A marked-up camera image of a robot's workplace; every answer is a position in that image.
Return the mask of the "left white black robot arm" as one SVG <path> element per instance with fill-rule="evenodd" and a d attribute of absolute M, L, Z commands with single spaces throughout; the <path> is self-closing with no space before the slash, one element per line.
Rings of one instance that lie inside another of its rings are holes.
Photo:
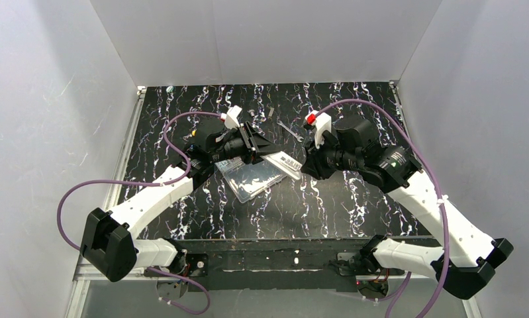
<path fill-rule="evenodd" d="M 215 164 L 235 158 L 245 164 L 264 160 L 287 167 L 287 155 L 249 122 L 226 126 L 216 118 L 201 121 L 191 143 L 157 178 L 156 187 L 145 187 L 108 211 L 96 208 L 87 216 L 80 254 L 104 277 L 117 282 L 135 268 L 167 268 L 182 274 L 187 249 L 172 238 L 143 240 L 140 232 L 167 208 L 203 185 Z"/>

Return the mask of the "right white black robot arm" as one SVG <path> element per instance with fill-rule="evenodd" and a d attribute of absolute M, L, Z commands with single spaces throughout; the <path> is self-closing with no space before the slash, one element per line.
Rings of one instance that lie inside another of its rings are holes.
<path fill-rule="evenodd" d="M 509 240 L 485 234 L 453 203 L 437 196 L 432 180 L 410 151 L 381 145 L 368 120 L 334 128 L 329 115 L 313 112 L 305 121 L 314 138 L 305 146 L 304 174 L 325 180 L 337 171 L 357 172 L 411 212 L 438 241 L 437 247 L 426 247 L 375 235 L 348 262 L 351 270 L 405 270 L 442 282 L 456 298 L 470 299 L 512 254 Z"/>

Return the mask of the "white remote control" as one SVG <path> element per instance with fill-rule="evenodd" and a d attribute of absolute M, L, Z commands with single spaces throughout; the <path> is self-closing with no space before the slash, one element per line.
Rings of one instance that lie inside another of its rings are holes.
<path fill-rule="evenodd" d="M 301 172 L 303 165 L 283 151 L 267 154 L 262 156 L 262 158 L 293 180 L 300 180 L 303 176 Z"/>

